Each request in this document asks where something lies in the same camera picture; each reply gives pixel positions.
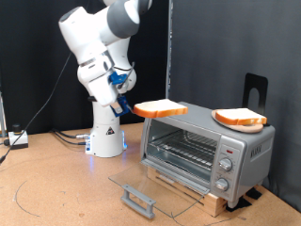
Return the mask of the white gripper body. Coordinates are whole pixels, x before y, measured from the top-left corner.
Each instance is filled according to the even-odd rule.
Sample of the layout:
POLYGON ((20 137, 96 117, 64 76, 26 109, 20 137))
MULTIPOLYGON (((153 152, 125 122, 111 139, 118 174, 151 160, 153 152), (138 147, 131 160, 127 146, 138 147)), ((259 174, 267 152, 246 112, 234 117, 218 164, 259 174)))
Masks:
POLYGON ((90 81, 88 88, 91 91, 91 96, 102 106, 111 105, 117 100, 118 92, 110 81, 109 75, 103 75, 90 81))

